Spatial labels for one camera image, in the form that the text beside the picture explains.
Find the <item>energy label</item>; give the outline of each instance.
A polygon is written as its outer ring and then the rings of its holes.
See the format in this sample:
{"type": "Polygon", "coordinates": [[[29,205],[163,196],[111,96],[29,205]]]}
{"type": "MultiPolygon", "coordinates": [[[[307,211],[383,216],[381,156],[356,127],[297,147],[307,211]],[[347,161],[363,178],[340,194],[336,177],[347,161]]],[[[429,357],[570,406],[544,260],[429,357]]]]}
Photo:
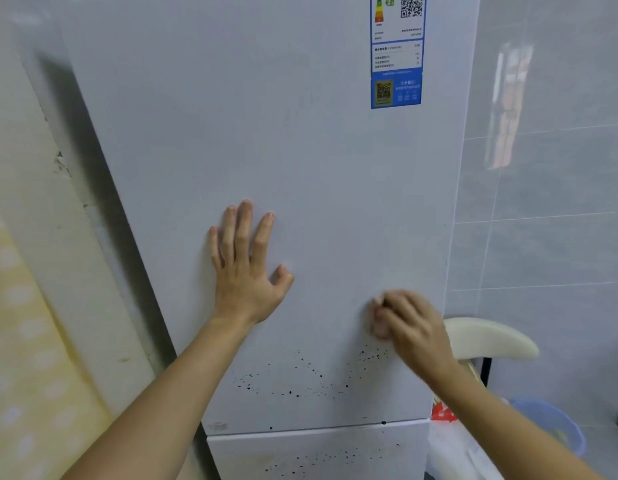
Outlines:
{"type": "Polygon", "coordinates": [[[371,0],[371,108],[420,104],[427,0],[371,0]]]}

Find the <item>right hand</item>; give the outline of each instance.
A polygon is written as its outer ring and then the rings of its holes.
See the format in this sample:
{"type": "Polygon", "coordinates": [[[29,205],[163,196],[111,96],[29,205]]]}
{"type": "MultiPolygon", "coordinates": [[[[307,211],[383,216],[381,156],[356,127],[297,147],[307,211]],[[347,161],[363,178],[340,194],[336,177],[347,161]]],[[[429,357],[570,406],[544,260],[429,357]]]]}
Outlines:
{"type": "Polygon", "coordinates": [[[433,390],[444,386],[458,369],[442,316],[414,291],[387,291],[373,302],[374,329],[388,330],[395,351],[433,390]]]}

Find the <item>left hand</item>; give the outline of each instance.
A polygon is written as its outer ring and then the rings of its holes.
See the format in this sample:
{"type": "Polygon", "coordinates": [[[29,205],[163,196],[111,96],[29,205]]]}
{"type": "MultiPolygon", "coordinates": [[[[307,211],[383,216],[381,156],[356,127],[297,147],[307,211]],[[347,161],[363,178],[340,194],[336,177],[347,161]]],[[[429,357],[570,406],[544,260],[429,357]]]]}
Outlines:
{"type": "Polygon", "coordinates": [[[239,209],[228,207],[220,245],[218,228],[209,229],[211,261],[216,269],[214,316],[247,326],[266,320],[294,282],[294,275],[282,264],[276,270],[276,284],[267,277],[267,247],[275,218],[271,212],[260,221],[249,256],[252,214],[253,204],[248,200],[239,209]]]}

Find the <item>forearm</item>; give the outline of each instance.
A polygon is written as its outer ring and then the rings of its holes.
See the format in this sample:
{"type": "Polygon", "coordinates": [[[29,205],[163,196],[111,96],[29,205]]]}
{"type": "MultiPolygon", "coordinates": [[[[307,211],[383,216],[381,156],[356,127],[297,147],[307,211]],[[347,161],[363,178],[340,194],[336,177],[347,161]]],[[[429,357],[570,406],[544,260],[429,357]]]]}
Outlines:
{"type": "Polygon", "coordinates": [[[63,480],[175,478],[249,327],[214,318],[116,419],[63,480]]]}
{"type": "Polygon", "coordinates": [[[549,434],[458,367],[434,391],[506,480],[601,480],[549,434]]]}

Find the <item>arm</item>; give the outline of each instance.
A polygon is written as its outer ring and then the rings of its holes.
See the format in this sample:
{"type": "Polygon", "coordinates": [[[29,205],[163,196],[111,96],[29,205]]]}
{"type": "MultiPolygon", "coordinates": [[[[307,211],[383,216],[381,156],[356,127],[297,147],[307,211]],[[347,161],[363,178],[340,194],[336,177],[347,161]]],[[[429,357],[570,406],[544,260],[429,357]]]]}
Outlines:
{"type": "Polygon", "coordinates": [[[601,480],[462,369],[442,317],[425,298],[391,291],[373,308],[374,327],[388,329],[401,359],[451,408],[506,480],[601,480]]]}
{"type": "Polygon", "coordinates": [[[63,480],[174,479],[220,379],[251,327],[282,302],[294,277],[278,267],[272,285],[265,266],[274,217],[260,222],[249,256],[252,204],[225,211],[218,246],[209,231],[216,269],[216,308],[191,345],[145,389],[65,473],[63,480]]]}

